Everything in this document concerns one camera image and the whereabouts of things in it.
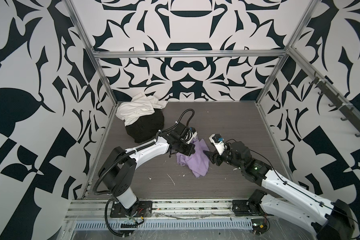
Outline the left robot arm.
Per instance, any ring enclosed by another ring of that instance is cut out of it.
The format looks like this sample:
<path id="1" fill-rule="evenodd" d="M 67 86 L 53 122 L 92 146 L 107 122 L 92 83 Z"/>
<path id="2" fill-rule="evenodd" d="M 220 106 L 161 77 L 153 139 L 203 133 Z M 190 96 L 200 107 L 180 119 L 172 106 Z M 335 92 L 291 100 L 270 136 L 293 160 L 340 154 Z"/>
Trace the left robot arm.
<path id="1" fill-rule="evenodd" d="M 147 161 L 167 153 L 191 156 L 195 153 L 192 140 L 197 135 L 194 128 L 186 129 L 184 134 L 178 134 L 176 131 L 159 132 L 153 140 L 135 148 L 115 148 L 99 170 L 99 178 L 92 187 L 93 194 L 108 195 L 111 200 L 119 201 L 128 213 L 134 213 L 139 204 L 139 199 L 131 188 L 136 169 Z"/>

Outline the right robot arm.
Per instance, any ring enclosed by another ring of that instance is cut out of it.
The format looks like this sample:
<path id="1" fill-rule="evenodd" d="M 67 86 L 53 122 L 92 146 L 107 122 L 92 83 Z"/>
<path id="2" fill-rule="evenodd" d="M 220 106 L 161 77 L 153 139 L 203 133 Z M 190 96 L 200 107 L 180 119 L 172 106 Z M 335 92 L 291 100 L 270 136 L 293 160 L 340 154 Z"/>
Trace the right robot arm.
<path id="1" fill-rule="evenodd" d="M 348 204 L 322 198 L 278 173 L 271 164 L 255 159 L 242 142 L 226 143 L 219 135 L 210 137 L 214 152 L 206 151 L 211 163 L 227 163 L 251 183 L 263 188 L 247 200 L 251 214 L 273 215 L 299 226 L 318 240 L 350 240 L 356 221 Z"/>

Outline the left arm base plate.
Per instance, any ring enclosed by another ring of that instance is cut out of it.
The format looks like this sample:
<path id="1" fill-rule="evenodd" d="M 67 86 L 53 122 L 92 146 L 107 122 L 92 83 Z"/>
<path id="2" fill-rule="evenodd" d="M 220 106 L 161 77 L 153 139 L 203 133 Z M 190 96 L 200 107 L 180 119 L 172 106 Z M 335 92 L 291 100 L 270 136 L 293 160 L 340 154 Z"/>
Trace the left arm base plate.
<path id="1" fill-rule="evenodd" d="M 111 218 L 144 217 L 152 213 L 152 201 L 137 201 L 132 207 L 126 209 L 121 203 L 113 203 L 111 207 Z"/>

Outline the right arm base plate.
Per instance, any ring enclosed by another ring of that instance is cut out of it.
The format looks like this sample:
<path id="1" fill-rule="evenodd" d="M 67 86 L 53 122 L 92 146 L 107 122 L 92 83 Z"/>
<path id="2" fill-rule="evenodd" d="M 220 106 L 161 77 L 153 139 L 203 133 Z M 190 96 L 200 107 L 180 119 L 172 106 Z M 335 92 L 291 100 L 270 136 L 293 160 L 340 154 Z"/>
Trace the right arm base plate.
<path id="1" fill-rule="evenodd" d="M 232 211 L 236 217 L 265 216 L 260 200 L 233 200 Z"/>

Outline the purple cloth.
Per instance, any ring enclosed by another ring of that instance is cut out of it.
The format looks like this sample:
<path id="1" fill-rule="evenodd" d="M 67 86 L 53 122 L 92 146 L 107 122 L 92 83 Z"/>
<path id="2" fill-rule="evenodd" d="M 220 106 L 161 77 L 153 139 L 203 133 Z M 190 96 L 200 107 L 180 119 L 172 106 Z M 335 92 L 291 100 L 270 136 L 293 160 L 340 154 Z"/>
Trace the purple cloth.
<path id="1" fill-rule="evenodd" d="M 205 177 L 209 170 L 210 160 L 204 151 L 209 152 L 210 150 L 204 139 L 195 138 L 191 143 L 195 145 L 195 153 L 191 156 L 177 153 L 177 163 L 180 166 L 187 166 L 196 178 Z"/>

